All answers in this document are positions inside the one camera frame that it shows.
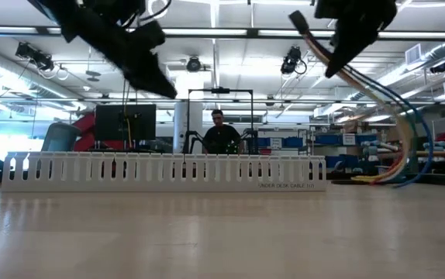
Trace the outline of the round black ceiling sensor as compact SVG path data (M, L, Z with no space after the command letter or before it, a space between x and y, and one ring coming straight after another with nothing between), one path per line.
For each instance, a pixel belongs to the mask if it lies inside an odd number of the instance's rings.
M186 70L188 72L196 73L202 68L202 63L197 56L190 57L186 63Z

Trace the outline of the black gantry frame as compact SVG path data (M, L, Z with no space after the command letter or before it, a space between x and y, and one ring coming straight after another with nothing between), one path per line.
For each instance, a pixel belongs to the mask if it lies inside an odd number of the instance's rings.
M191 109L191 93L193 91L201 91L201 92L210 92L212 94L229 94L232 92L238 93L238 92L246 92L250 95L250 129L254 128L254 91L252 89L230 89L230 88L224 88L224 87L217 87L217 88L201 88L201 89L189 89L188 90L188 99L186 100L187 103L187 131L190 130L190 109Z

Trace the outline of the white slotted cable raceway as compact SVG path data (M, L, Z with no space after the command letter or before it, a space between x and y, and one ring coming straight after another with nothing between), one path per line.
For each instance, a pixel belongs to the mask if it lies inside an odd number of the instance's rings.
M325 191L319 156L18 152L4 162L10 192Z

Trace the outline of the office chair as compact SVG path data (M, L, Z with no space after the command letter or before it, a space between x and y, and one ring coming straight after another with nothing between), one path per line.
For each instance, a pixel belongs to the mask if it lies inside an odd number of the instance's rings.
M73 151L80 135L81 130L76 126L62 122L52 123L47 130L41 150L49 152Z

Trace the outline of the red machine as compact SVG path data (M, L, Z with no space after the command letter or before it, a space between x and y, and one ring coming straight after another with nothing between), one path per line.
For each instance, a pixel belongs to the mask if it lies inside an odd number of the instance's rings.
M124 143L120 140L97 141L95 139L95 113L86 112L80 119L73 123L79 128L81 134L74 145L75 152L92 150L121 150Z

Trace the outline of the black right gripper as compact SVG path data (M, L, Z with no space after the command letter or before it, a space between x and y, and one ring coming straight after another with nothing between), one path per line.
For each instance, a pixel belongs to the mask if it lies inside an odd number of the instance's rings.
M334 47L334 51L329 59L325 75L332 77L372 45L378 39L378 31L386 29L393 19L391 16L376 15L360 15L338 19L330 43Z

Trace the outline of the person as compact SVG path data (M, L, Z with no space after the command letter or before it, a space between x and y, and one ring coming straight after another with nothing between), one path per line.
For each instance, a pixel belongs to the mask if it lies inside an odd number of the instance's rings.
M243 143L236 129L224 123L223 111L215 109L211 113L213 127L203 137L203 152L206 154L241 154Z

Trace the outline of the white vent grille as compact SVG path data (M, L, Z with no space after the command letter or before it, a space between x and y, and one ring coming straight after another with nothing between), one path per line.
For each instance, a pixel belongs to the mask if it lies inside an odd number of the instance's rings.
M415 62L421 61L421 44L418 43L411 48L407 49L405 52L405 63L407 65L414 64Z

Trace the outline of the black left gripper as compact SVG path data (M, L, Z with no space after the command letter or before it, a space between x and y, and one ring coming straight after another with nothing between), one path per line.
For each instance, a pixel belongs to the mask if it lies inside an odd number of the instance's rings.
M113 62L134 89L175 98L176 89L160 70L158 55L153 52L165 42L159 23L152 21L135 29L132 44L131 35L122 27L136 12L137 7L63 7L61 28Z

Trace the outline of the metal shelving rack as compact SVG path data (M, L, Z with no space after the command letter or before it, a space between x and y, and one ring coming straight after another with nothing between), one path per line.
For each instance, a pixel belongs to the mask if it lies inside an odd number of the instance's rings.
M259 137L267 137L271 139L271 145L268 148L259 148L263 155L290 155L290 156L338 156L340 154L349 154L362 156L363 147L356 143L356 135L375 134L379 139L377 130L370 132L361 132L360 130L346 131L339 126L303 126L303 127L281 127L275 126L271 128L260 127L258 130ZM322 134L339 135L342 143L339 145L319 145L315 144L316 136ZM284 148L282 141L287 137L303 138L303 147L300 148Z

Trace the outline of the black cable bundle end wrap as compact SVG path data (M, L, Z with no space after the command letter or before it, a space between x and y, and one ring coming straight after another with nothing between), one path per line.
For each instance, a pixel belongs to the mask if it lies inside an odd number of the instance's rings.
M299 10L289 14L288 17L299 34L305 35L309 32L309 24Z

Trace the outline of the black monitor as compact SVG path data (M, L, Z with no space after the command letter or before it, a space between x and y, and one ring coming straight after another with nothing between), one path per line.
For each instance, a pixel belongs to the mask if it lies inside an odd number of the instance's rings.
M106 140L154 140L156 105L98 105L95 138Z

